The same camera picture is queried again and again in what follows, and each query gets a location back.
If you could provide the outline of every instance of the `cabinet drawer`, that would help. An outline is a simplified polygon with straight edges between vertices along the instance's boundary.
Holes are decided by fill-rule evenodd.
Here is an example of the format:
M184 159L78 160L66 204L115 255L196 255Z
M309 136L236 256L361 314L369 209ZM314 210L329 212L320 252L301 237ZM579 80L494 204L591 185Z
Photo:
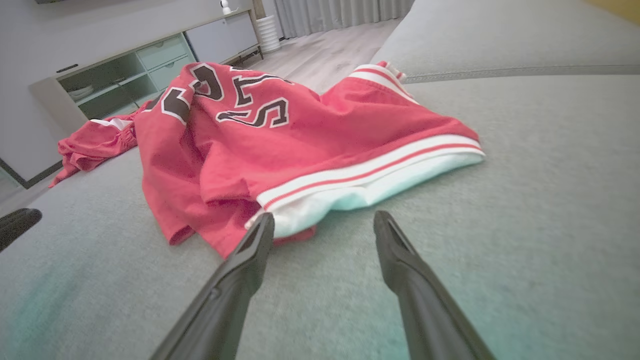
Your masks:
M189 50L186 48L186 43L180 35L138 50L138 56L147 70L188 53Z
M185 56L181 59L175 60L160 69L151 72L151 78L156 83L158 89L166 88L176 76L180 75L180 70L183 66L191 63L189 56Z

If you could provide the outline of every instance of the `wooden floor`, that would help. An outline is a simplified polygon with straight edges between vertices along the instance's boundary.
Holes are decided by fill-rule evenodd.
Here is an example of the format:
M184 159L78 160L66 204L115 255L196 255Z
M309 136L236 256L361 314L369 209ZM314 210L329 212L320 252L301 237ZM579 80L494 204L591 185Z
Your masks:
M319 93L369 63L401 19L314 33L284 40L282 49L254 56L243 67L268 72Z

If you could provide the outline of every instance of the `curtain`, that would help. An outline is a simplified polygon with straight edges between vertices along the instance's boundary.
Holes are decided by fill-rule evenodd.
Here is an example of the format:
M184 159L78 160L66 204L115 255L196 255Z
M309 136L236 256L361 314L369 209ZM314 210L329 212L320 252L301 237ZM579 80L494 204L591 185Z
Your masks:
M285 38L405 16L413 0L275 0Z

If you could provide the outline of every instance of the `gray fabric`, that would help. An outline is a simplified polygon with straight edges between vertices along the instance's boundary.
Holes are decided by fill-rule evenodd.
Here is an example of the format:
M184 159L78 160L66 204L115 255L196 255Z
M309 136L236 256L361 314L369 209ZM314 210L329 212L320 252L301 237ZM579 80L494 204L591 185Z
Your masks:
M413 0L275 0L285 38L405 16Z
M376 208L335 212L276 248L238 352L251 359L408 359L380 274L393 214L499 359L640 358L640 76L407 86L478 131L485 163ZM136 150L62 182L0 253L0 358L145 359L218 256L165 243Z
M640 74L640 26L583 0L416 0L380 60L412 83Z

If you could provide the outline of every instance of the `white vase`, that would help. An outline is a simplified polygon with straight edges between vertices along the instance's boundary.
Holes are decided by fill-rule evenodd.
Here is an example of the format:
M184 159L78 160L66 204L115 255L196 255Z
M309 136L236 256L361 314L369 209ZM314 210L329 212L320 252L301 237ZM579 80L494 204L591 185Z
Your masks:
M280 49L280 39L276 32L276 23L273 15L262 19L257 19L258 36L260 36L260 46L263 53L272 53Z

